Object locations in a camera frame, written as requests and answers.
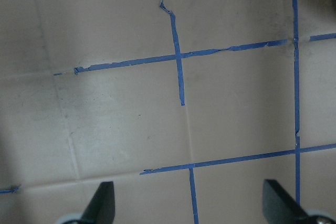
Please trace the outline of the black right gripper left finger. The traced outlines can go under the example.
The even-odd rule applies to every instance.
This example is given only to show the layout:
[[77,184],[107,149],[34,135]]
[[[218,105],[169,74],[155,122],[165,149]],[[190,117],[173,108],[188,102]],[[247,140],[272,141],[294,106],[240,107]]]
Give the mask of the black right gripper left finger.
[[79,223],[112,224],[115,218],[113,182],[101,182]]

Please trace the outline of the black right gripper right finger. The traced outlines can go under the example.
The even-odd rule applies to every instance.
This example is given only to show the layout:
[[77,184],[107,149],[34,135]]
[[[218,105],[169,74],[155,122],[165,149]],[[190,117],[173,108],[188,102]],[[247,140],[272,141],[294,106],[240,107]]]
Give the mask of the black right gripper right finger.
[[262,190],[262,210],[267,223],[306,223],[309,219],[309,215],[276,180],[265,179]]

